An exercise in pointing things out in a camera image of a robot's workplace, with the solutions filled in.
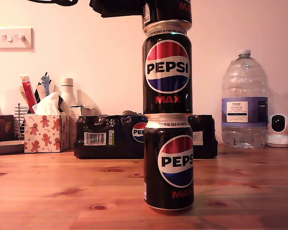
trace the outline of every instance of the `plastic water bottle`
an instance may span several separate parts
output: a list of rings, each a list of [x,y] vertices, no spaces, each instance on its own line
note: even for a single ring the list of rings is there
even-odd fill
[[[223,78],[222,139],[232,147],[262,148],[267,125],[266,73],[250,50],[241,50]]]

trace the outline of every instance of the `security camera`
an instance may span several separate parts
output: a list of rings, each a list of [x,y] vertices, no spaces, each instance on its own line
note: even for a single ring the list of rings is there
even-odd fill
[[[275,114],[269,117],[267,146],[288,147],[288,117]]]

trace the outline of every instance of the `bowl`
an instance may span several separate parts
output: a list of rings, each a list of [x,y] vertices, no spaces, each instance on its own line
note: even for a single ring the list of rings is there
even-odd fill
[[[0,141],[0,154],[24,153],[24,141]]]

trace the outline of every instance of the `wire basket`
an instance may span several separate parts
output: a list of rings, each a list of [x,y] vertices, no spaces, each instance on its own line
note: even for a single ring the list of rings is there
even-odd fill
[[[15,107],[14,114],[14,127],[15,127],[15,137],[18,140],[24,140],[24,115],[28,113],[29,107],[20,106]]]

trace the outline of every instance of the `top can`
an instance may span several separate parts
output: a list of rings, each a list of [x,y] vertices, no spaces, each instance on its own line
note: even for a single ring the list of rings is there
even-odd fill
[[[143,6],[143,31],[164,21],[189,30],[192,26],[191,0],[146,0]]]

